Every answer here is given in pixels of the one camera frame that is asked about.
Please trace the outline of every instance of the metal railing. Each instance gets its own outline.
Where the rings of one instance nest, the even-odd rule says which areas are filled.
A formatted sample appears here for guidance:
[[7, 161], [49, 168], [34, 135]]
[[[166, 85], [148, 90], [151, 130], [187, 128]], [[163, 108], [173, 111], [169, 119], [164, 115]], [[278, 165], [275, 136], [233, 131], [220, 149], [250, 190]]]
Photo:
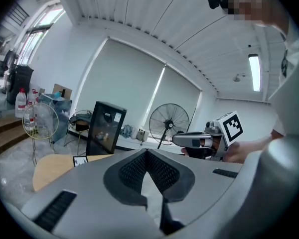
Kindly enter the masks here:
[[26, 11], [17, 2], [14, 2], [7, 13], [7, 16], [21, 26], [26, 18], [29, 17], [29, 14], [26, 13]]

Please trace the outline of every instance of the staircase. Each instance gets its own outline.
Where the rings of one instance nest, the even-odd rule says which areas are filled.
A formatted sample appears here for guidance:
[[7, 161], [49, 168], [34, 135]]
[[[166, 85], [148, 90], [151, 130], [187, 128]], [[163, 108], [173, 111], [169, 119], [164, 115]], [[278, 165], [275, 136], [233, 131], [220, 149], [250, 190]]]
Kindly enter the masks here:
[[21, 119], [14, 115], [0, 118], [0, 154], [26, 138], [28, 135], [23, 129]]

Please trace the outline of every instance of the ceiling light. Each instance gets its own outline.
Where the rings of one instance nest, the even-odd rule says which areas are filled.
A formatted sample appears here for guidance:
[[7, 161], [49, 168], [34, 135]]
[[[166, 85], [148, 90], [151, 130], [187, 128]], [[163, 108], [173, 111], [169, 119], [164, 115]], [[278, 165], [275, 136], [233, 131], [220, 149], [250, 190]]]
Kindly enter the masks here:
[[251, 74], [253, 76], [254, 91], [260, 91], [260, 64], [257, 54], [248, 55]]

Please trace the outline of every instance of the black mesh pad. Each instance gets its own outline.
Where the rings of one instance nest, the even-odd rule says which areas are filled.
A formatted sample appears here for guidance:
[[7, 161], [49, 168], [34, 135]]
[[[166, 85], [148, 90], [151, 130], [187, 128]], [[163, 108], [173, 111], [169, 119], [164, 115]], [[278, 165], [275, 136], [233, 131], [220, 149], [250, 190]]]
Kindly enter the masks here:
[[122, 204], [147, 206], [146, 197], [141, 195], [146, 172], [166, 202], [183, 200], [195, 182], [194, 173], [186, 166], [143, 149], [109, 167], [104, 185]]
[[143, 153], [120, 169], [119, 178], [125, 186], [141, 193], [145, 174], [146, 164], [145, 154]]

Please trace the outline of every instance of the wooden table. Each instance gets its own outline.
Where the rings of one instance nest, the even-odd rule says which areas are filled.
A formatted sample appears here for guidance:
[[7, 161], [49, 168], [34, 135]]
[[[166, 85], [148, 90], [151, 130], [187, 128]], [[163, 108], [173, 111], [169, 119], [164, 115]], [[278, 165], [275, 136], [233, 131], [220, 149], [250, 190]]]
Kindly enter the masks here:
[[[88, 161], [95, 161], [106, 158], [112, 155], [98, 155], [86, 156]], [[33, 188], [34, 191], [39, 191], [62, 174], [71, 170], [73, 165], [72, 155], [51, 154], [43, 157], [37, 163], [33, 175]]]

